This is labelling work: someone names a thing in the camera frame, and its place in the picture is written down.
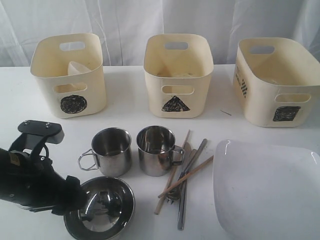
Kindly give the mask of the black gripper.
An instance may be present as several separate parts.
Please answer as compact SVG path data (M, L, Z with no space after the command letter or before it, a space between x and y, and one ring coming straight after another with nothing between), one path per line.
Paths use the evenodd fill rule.
M40 156L34 162L35 174L27 175L23 188L22 209L33 213L51 211L57 216L80 210L85 206L85 191L77 177L62 178L53 168L53 161Z

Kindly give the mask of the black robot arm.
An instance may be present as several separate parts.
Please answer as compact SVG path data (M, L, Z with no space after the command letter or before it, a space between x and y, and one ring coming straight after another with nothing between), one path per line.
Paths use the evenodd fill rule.
M85 206L88 198L74 176L61 177L46 156L0 150L0 198L33 213L62 216Z

